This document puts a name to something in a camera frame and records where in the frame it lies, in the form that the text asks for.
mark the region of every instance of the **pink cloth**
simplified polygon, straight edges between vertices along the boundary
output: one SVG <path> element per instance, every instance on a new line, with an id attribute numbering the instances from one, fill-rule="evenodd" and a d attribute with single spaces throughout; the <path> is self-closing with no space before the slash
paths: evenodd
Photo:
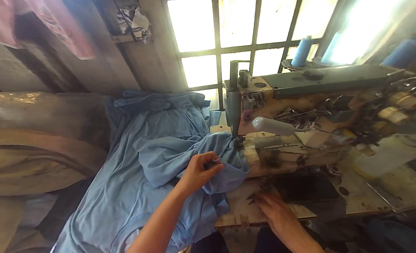
<path id="1" fill-rule="evenodd" d="M 26 5 L 79 59 L 95 57 L 93 47 L 62 0 L 0 0 L 0 43 L 22 47 L 14 35 L 14 14 L 17 6 Z"/>

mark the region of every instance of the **fingers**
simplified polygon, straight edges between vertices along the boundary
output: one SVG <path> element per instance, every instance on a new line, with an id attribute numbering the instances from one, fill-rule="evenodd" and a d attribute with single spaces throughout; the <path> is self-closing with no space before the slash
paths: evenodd
<path id="1" fill-rule="evenodd" d="M 199 154 L 198 156 L 199 156 L 199 157 L 198 157 L 198 159 L 199 159 L 199 161 L 200 161 L 202 164 L 206 164 L 206 163 L 208 163 L 208 162 L 211 162 L 211 161 L 217 160 L 217 159 L 219 158 L 219 157 L 216 155 L 216 153 L 214 153 L 213 151 L 206 152 L 206 153 L 203 153 L 203 154 Z M 221 161 L 221 160 L 219 160 L 219 161 L 217 161 L 216 163 L 217 163 L 217 164 L 221 164 L 221 163 L 222 163 L 222 161 Z"/>
<path id="2" fill-rule="evenodd" d="M 256 205 L 263 211 L 263 213 L 269 217 L 272 212 L 273 212 L 273 208 L 271 205 L 269 205 L 265 200 L 263 200 L 262 198 L 255 198 L 255 203 Z"/>
<path id="3" fill-rule="evenodd" d="M 264 200 L 270 206 L 273 206 L 273 207 L 286 206 L 286 203 L 284 203 L 283 200 L 274 193 L 258 192 L 256 193 L 256 196 Z"/>
<path id="4" fill-rule="evenodd" d="M 206 170 L 205 173 L 207 173 L 209 177 L 212 177 L 212 176 L 216 175 L 217 173 L 219 173 L 224 168 L 225 168 L 224 164 L 217 164 L 217 165 L 211 167 L 211 169 Z"/>

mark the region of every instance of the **light blue cloth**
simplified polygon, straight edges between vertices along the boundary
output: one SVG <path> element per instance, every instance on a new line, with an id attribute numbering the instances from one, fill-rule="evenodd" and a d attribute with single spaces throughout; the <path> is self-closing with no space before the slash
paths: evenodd
<path id="1" fill-rule="evenodd" d="M 173 189 L 168 181 L 182 174 L 193 154 L 210 150 L 226 168 L 185 201 L 166 252 L 178 252 L 214 232 L 213 223 L 228 212 L 220 192 L 238 186 L 249 167 L 230 134 L 208 134 L 208 106 L 198 93 L 129 90 L 124 99 L 111 99 L 109 156 L 52 252 L 123 253 L 130 235 Z"/>

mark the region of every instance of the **sewing machine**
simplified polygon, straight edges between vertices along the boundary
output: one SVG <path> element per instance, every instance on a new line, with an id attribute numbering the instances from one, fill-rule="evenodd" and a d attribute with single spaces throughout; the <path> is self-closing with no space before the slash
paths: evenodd
<path id="1" fill-rule="evenodd" d="M 365 152 L 394 132 L 378 113 L 386 107 L 382 94 L 403 71 L 358 65 L 251 78 L 247 70 L 237 74 L 239 62 L 230 63 L 223 98 L 227 124 L 252 167 L 250 177 L 309 166 L 334 170 L 352 144 L 362 144 Z M 271 130 L 254 126 L 258 117 Z M 278 128 L 289 130 L 288 136 L 278 135 Z"/>

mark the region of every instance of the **blue thread spool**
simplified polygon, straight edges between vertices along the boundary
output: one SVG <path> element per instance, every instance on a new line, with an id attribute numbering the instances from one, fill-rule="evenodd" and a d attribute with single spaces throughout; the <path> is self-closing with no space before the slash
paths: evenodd
<path id="1" fill-rule="evenodd" d="M 407 68 L 416 59 L 416 39 L 407 39 L 381 63 L 382 66 Z"/>
<path id="2" fill-rule="evenodd" d="M 304 67 L 306 58 L 310 53 L 311 46 L 313 44 L 313 39 L 311 35 L 306 36 L 306 38 L 300 41 L 298 44 L 297 52 L 295 53 L 294 59 L 291 61 L 291 65 L 295 67 Z"/>
<path id="3" fill-rule="evenodd" d="M 334 62 L 331 60 L 333 57 L 334 49 L 336 45 L 339 42 L 340 37 L 342 36 L 341 32 L 337 32 L 334 34 L 333 39 L 331 40 L 330 44 L 328 45 L 327 50 L 323 54 L 322 60 L 320 60 L 321 63 L 327 64 L 327 65 L 333 65 Z"/>

